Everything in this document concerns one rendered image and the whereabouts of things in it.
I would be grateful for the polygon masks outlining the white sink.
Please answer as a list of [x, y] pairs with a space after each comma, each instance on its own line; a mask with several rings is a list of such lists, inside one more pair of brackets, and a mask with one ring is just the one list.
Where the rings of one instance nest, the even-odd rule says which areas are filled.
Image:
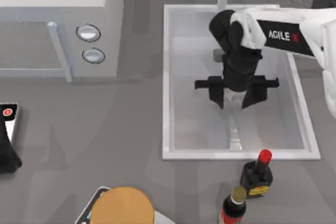
[[292, 54], [265, 48], [257, 73], [279, 79], [265, 102], [241, 111], [221, 109], [196, 80], [219, 76], [217, 43], [208, 30], [217, 6], [164, 6], [164, 159], [249, 160], [269, 149], [274, 160], [320, 159], [307, 103]]

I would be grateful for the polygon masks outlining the black bottle with red cap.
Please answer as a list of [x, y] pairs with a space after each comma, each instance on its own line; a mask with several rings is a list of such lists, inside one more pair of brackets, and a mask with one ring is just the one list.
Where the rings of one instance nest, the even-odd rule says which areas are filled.
[[247, 162], [242, 169], [240, 185], [247, 191], [247, 198], [263, 197], [269, 190], [273, 175], [269, 167], [272, 152], [263, 149], [255, 161]]

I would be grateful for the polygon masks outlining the dark bottle with gold cap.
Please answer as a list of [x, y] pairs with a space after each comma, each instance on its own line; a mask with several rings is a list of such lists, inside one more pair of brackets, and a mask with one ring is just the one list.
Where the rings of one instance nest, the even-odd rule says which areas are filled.
[[242, 186], [236, 186], [228, 195], [220, 208], [217, 224], [240, 224], [246, 212], [247, 191]]

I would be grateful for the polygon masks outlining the round microwave knob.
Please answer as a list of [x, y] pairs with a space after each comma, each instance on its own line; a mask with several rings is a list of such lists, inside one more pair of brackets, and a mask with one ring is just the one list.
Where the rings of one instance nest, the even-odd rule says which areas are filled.
[[85, 42], [95, 42], [100, 39], [101, 31], [92, 24], [85, 24], [76, 28], [76, 35]]
[[106, 58], [104, 52], [98, 48], [90, 48], [90, 49], [84, 50], [81, 53], [81, 56], [86, 62], [90, 64], [100, 64]]

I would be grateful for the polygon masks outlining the pale microwave oven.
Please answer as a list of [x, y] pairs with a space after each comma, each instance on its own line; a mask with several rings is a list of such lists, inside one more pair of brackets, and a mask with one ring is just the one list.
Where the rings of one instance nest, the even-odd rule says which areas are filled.
[[[0, 18], [52, 20], [60, 23], [73, 80], [115, 78], [121, 39], [123, 0], [0, 0]], [[76, 28], [92, 24], [101, 31], [95, 42], [85, 42]], [[106, 58], [100, 64], [86, 62], [81, 53], [98, 48]]]

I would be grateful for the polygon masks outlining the white can with tan lid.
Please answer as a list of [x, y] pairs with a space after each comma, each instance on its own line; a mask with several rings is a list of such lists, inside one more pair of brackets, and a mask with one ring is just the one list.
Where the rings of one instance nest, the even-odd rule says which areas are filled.
[[74, 224], [176, 224], [155, 210], [151, 199], [131, 186], [99, 187]]

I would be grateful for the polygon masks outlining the microwave oven door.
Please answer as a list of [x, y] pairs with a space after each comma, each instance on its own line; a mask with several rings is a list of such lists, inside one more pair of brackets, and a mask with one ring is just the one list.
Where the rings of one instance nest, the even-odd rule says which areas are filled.
[[[46, 25], [48, 22], [55, 21], [0, 18], [0, 78], [65, 79]], [[61, 25], [55, 23], [69, 63]]]

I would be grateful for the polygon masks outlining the black device with red button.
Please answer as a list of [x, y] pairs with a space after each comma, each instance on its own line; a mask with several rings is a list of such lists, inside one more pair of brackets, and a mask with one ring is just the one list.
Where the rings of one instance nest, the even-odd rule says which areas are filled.
[[0, 174], [13, 174], [22, 166], [14, 144], [18, 116], [18, 103], [0, 102]]

